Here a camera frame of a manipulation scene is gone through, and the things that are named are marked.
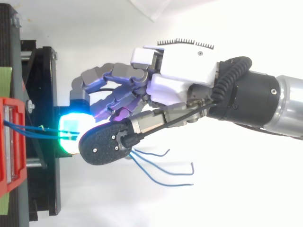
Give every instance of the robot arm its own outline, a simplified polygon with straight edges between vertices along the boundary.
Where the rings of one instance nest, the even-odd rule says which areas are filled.
[[[251,60],[246,57],[217,63],[213,46],[191,40],[159,44],[135,49],[131,66],[105,64],[75,79],[80,88],[73,82],[71,102],[86,97],[74,95],[74,90],[89,94],[107,80],[122,84],[90,107],[97,121],[128,110],[116,118],[123,120],[97,126],[80,139],[79,150],[88,163],[102,165],[123,158],[145,136],[203,116],[303,136],[302,80],[249,71]],[[139,107],[140,112],[147,103],[162,107],[132,116],[134,109]]]

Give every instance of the metal rod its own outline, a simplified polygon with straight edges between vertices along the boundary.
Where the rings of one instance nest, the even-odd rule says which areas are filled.
[[[42,167],[40,159],[36,157],[27,158],[27,168]]]
[[[28,61],[31,54],[32,54],[31,51],[22,51],[21,52],[21,61]]]
[[[9,120],[9,106],[6,105],[3,107],[3,112],[4,112],[4,120],[6,121],[10,121]],[[7,179],[7,183],[11,182],[11,147],[10,147],[10,128],[9,127],[4,127],[4,144],[5,144],[5,163],[6,163],[6,179]]]

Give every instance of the glowing object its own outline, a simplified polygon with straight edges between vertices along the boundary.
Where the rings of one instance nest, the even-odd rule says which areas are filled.
[[[80,137],[95,126],[95,119],[87,113],[69,113],[63,115],[59,120],[59,130],[79,132],[77,140],[60,139],[61,147],[70,154],[79,154],[78,143]],[[74,134],[60,132],[62,136],[75,136]]]

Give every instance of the white wall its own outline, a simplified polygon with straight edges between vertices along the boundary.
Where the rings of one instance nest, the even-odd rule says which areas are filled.
[[[70,84],[82,71],[106,62],[128,63],[135,47],[175,37],[214,44],[218,60],[249,56],[254,71],[303,78],[303,16],[297,0],[173,0],[155,23],[127,0],[8,2],[23,16],[21,37],[58,52],[59,105],[69,104]],[[62,210],[56,217],[39,213],[31,226],[303,225],[300,141],[201,119],[151,135],[138,147],[159,153],[170,148],[166,157],[153,160],[171,171],[190,171],[193,160],[193,177],[144,167],[162,182],[195,185],[156,185],[131,160],[91,166],[81,156],[64,158]]]

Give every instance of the black foam pad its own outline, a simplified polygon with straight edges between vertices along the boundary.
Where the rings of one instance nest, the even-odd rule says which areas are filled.
[[[83,159],[92,165],[104,165],[126,157],[131,148],[115,150],[118,146],[117,134],[121,131],[133,133],[128,119],[120,122],[109,122],[87,131],[79,141],[79,151]]]

